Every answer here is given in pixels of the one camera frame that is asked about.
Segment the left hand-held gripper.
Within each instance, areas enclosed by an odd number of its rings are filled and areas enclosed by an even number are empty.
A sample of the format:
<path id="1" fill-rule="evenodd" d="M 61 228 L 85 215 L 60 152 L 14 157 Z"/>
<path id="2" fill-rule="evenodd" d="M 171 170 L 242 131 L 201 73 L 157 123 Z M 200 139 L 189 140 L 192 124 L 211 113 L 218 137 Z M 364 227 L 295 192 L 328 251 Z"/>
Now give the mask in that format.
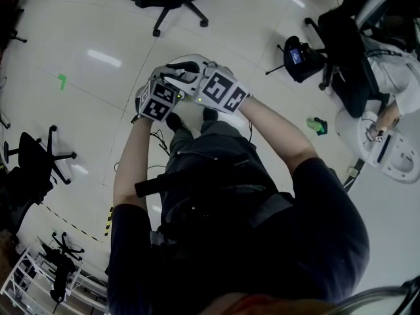
<path id="1" fill-rule="evenodd" d="M 162 81 L 162 75 L 171 74 L 171 68 L 158 66 L 150 79 L 136 94 L 135 110 L 140 117 L 163 122 L 181 99 L 179 93 Z"/>

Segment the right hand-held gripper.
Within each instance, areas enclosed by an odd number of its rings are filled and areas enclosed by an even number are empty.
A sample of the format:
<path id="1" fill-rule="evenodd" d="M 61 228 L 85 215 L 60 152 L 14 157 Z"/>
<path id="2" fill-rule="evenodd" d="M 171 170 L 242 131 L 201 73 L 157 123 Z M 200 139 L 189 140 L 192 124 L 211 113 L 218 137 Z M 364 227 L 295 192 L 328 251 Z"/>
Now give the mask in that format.
<path id="1" fill-rule="evenodd" d="M 187 54 L 170 61 L 165 65 L 165 73 L 162 80 L 168 88 L 187 94 L 196 91 L 197 104 L 226 114 L 233 114 L 249 96 L 249 91 L 230 70 L 210 64 L 200 54 Z"/>

